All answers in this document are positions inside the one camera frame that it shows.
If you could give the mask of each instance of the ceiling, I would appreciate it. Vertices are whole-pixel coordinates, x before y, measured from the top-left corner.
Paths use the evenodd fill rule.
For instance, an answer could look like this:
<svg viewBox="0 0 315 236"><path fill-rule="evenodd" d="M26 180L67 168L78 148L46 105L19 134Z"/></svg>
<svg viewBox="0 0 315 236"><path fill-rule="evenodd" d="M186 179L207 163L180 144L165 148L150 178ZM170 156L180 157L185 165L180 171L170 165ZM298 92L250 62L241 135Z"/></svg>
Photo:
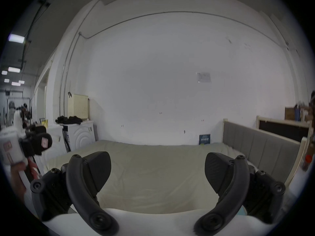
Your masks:
<svg viewBox="0 0 315 236"><path fill-rule="evenodd" d="M47 0L50 5L42 6L29 35L29 45L26 47L23 69L20 73L9 72L7 75L1 75L0 85L9 88L11 81L25 81L25 86L33 87L47 60L57 47L66 28L72 21L78 11L91 0ZM115 0L102 0L108 4ZM280 0L238 0L257 11L264 11L266 14L275 14L282 18L288 9ZM25 10L24 14L17 21L13 34L25 36L29 30L31 22L40 8L38 0ZM7 70L9 66L21 67L23 44L15 42L6 42L3 53L0 58L1 70ZM4 79L10 79L10 83L4 83Z"/></svg>

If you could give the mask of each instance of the washing machine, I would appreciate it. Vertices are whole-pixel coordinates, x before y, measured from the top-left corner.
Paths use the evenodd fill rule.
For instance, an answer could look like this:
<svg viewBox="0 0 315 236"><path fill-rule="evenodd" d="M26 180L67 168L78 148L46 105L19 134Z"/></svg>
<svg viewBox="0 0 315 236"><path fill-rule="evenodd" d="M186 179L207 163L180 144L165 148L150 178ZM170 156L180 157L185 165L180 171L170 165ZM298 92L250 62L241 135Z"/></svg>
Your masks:
<svg viewBox="0 0 315 236"><path fill-rule="evenodd" d="M83 121L81 124L63 124L63 131L71 151L95 142L92 120Z"/></svg>

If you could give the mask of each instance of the gray headboard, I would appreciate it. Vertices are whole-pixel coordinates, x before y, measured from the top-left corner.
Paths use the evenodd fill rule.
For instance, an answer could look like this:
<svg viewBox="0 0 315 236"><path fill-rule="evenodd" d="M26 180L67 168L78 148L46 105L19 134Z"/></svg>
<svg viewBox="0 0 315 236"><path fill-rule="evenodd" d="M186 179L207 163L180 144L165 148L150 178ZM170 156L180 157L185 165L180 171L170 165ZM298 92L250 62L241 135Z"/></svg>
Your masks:
<svg viewBox="0 0 315 236"><path fill-rule="evenodd" d="M223 122L223 143L243 153L258 169L276 181L289 184L303 155L301 143L259 129Z"/></svg>

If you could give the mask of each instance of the pile of clothes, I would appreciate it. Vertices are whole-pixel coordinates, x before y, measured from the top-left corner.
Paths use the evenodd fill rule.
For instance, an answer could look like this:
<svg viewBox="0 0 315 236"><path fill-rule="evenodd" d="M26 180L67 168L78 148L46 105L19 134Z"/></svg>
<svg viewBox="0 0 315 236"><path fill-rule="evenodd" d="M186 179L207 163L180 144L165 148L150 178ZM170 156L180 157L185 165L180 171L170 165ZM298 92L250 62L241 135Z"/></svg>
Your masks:
<svg viewBox="0 0 315 236"><path fill-rule="evenodd" d="M82 121L83 121L82 119L76 116L69 116L69 118L64 117L64 116L59 116L57 120L55 120L55 122L58 124L79 124L79 125L81 124Z"/></svg>

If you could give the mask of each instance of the yellow sign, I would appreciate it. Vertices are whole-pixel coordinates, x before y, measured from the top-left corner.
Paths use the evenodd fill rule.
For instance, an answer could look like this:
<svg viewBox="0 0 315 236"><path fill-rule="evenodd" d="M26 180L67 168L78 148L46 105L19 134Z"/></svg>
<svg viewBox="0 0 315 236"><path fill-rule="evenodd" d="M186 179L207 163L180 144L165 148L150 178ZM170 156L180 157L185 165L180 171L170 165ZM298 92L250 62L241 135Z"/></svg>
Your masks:
<svg viewBox="0 0 315 236"><path fill-rule="evenodd" d="M42 120L41 123L46 129L48 128L48 120Z"/></svg>

